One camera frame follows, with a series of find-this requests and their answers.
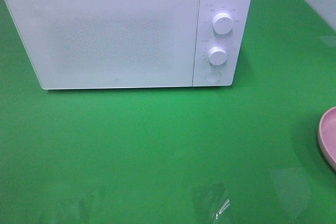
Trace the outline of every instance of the white knob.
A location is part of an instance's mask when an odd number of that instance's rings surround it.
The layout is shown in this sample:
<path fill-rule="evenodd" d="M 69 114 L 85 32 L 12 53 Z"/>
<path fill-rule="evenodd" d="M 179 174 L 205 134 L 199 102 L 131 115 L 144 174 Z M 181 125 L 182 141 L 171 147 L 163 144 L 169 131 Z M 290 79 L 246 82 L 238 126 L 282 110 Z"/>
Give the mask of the white knob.
<path fill-rule="evenodd" d="M 209 61 L 212 65 L 219 66 L 226 62 L 227 54 L 223 47 L 213 47 L 209 51 Z"/>
<path fill-rule="evenodd" d="M 233 16 L 230 13 L 218 13 L 212 20 L 214 30 L 218 34 L 227 34 L 233 28 Z"/>

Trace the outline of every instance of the microwave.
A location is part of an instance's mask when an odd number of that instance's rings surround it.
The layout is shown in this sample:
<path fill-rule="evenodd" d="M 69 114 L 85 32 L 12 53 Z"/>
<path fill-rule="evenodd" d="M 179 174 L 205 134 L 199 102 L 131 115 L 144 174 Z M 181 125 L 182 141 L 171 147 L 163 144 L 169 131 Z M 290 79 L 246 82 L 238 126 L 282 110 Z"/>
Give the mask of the microwave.
<path fill-rule="evenodd" d="M 5 0 L 43 89 L 229 86 L 250 0 Z"/>

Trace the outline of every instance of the pink plate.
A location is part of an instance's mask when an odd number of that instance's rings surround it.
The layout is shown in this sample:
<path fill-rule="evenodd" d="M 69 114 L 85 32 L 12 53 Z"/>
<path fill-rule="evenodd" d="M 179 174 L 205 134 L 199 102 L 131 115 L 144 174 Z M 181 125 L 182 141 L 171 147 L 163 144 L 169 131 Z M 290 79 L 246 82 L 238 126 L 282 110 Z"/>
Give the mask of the pink plate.
<path fill-rule="evenodd" d="M 331 108 L 322 116 L 318 137 L 322 153 L 336 170 L 336 107 Z"/>

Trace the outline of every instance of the green table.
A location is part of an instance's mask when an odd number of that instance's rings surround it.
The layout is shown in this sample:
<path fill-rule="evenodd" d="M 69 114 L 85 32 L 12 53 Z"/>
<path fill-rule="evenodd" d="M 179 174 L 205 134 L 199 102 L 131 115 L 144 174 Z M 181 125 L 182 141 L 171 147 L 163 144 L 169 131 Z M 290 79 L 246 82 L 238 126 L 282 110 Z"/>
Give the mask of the green table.
<path fill-rule="evenodd" d="M 0 223 L 336 223 L 335 33 L 252 0 L 234 84 L 45 91 L 0 0 Z"/>

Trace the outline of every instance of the microwave control panel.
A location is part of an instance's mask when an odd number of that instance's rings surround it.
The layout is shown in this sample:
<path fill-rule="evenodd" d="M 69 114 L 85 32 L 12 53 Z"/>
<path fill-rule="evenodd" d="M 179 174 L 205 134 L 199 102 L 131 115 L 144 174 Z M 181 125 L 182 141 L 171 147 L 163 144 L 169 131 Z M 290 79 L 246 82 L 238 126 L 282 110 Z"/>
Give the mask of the microwave control panel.
<path fill-rule="evenodd" d="M 199 0 L 193 86 L 232 84 L 250 0 Z"/>

